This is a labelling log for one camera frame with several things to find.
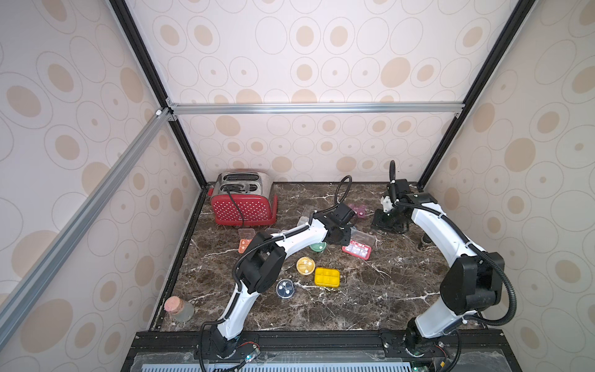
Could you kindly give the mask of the dark blue round pillbox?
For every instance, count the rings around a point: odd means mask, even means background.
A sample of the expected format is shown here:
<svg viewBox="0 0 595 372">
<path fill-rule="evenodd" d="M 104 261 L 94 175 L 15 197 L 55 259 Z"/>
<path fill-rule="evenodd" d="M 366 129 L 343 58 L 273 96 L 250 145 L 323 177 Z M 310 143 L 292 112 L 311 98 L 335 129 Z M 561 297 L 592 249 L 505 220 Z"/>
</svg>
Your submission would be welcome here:
<svg viewBox="0 0 595 372">
<path fill-rule="evenodd" d="M 289 279 L 282 279 L 277 283 L 276 293 L 280 299 L 290 299 L 294 296 L 294 282 Z"/>
</svg>

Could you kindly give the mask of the yellow lidded rectangular pillbox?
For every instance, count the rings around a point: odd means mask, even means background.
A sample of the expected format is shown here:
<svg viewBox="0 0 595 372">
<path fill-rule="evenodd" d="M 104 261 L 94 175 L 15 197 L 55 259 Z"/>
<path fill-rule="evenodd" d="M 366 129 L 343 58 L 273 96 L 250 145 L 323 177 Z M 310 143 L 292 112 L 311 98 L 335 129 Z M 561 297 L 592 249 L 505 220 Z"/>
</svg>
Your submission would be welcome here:
<svg viewBox="0 0 595 372">
<path fill-rule="evenodd" d="M 316 268 L 314 283 L 318 287 L 338 288 L 340 286 L 341 274 L 336 269 Z"/>
</svg>

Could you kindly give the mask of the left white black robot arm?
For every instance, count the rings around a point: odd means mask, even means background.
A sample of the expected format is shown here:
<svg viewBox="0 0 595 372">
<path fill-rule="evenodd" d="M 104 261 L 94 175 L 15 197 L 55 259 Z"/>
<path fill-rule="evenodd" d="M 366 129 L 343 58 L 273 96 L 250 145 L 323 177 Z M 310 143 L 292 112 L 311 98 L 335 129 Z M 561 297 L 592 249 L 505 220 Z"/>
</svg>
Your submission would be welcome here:
<svg viewBox="0 0 595 372">
<path fill-rule="evenodd" d="M 232 266 L 235 287 L 223 314 L 203 323 L 209 328 L 209 346 L 218 357 L 226 359 L 235 353 L 251 308 L 277 283 L 288 257 L 313 244 L 344 245 L 350 241 L 356 212 L 344 199 L 336 195 L 333 206 L 313 212 L 301 225 L 274 234 L 260 232 L 252 240 Z"/>
</svg>

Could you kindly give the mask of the yellow round pillbox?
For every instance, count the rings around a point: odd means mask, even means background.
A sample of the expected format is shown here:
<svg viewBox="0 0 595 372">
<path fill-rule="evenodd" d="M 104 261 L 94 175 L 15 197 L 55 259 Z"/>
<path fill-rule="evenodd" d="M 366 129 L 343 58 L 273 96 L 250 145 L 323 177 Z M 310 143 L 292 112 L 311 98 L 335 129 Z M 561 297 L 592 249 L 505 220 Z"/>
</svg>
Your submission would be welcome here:
<svg viewBox="0 0 595 372">
<path fill-rule="evenodd" d="M 301 275 L 307 276 L 315 272 L 315 261 L 310 257 L 301 257 L 296 263 L 297 272 Z"/>
</svg>

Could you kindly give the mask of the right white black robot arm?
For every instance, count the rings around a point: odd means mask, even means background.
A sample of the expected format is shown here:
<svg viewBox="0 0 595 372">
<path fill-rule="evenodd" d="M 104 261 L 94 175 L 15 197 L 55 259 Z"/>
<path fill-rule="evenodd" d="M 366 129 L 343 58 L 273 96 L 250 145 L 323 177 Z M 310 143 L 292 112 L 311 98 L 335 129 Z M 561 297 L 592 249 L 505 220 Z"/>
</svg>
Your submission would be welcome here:
<svg viewBox="0 0 595 372">
<path fill-rule="evenodd" d="M 440 285 L 440 297 L 420 316 L 408 322 L 404 347 L 419 357 L 434 341 L 456 331 L 468 321 L 485 326 L 503 326 L 514 319 L 518 299 L 505 274 L 505 260 L 471 240 L 446 215 L 428 192 L 414 192 L 405 179 L 396 177 L 395 162 L 389 164 L 389 182 L 381 208 L 373 216 L 374 229 L 405 234 L 412 224 L 445 257 L 449 270 Z"/>
</svg>

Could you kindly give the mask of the green round pillbox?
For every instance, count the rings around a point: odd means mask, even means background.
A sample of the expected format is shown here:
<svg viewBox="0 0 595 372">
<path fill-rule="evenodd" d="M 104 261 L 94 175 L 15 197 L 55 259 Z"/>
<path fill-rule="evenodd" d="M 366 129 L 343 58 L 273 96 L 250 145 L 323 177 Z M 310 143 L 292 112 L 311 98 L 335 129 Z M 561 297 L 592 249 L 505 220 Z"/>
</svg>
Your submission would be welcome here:
<svg viewBox="0 0 595 372">
<path fill-rule="evenodd" d="M 314 243 L 309 246 L 310 249 L 316 253 L 321 253 L 327 248 L 327 243 Z"/>
</svg>

